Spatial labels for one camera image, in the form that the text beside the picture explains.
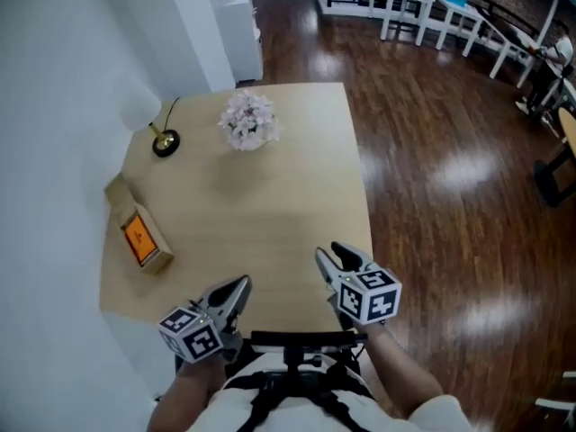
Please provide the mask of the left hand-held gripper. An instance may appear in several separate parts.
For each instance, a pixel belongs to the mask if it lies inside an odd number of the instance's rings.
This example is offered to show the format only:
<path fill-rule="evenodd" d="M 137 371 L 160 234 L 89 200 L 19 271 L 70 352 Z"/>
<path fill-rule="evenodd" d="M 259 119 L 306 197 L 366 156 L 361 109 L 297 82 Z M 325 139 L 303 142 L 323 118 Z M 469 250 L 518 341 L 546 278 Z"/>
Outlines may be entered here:
<path fill-rule="evenodd" d="M 167 347 L 189 364 L 221 354 L 233 362 L 243 346 L 238 319 L 252 292 L 252 279 L 243 274 L 208 288 L 197 302 L 173 308 L 157 329 Z"/>

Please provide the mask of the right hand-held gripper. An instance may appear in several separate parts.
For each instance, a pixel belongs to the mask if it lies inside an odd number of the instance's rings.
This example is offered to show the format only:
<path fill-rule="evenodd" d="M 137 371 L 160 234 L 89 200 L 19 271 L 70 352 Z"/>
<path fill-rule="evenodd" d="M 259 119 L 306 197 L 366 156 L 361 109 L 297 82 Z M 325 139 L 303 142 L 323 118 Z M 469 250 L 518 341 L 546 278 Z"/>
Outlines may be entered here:
<path fill-rule="evenodd" d="M 334 294 L 328 299 L 343 330 L 354 325 L 384 323 L 397 315 L 401 282 L 386 268 L 347 243 L 333 241 L 331 253 L 316 247 L 319 272 Z"/>

